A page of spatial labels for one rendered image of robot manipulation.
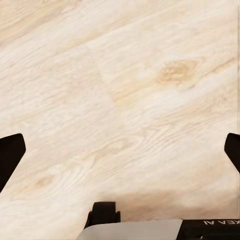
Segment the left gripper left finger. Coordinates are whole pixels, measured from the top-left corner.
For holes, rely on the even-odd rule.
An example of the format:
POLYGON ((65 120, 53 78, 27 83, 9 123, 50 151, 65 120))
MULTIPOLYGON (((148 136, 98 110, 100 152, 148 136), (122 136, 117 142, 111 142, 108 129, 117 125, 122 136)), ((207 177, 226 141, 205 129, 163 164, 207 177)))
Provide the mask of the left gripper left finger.
POLYGON ((26 152, 21 133, 0 138, 0 193, 26 152))

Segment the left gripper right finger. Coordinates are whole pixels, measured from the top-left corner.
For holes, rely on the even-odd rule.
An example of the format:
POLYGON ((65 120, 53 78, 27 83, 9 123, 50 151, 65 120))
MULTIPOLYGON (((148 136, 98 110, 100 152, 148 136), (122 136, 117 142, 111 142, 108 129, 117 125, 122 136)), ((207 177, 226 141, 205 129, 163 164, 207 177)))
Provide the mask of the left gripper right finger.
POLYGON ((228 133, 224 151, 240 173, 240 135, 235 133, 228 133))

